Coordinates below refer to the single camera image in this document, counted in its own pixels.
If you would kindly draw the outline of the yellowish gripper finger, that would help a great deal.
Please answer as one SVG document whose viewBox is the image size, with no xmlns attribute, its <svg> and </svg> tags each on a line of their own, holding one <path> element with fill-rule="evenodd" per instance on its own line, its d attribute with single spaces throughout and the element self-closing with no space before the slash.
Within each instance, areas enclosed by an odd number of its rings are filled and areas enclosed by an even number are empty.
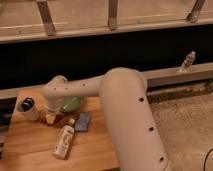
<svg viewBox="0 0 213 171">
<path fill-rule="evenodd" d="M 55 120 L 56 120 L 56 116 L 53 114 L 46 114 L 44 117 L 44 122 L 47 125 L 53 125 L 55 123 Z"/>
</svg>

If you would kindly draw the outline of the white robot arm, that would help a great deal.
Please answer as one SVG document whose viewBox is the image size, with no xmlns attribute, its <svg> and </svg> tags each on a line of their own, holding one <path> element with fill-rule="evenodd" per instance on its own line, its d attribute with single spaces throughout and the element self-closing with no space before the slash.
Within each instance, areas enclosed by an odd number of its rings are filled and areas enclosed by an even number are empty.
<svg viewBox="0 0 213 171">
<path fill-rule="evenodd" d="M 145 76 L 114 68 L 69 81 L 56 76 L 42 88 L 45 107 L 57 111 L 66 96 L 98 96 L 121 171 L 172 171 L 146 96 Z"/>
</svg>

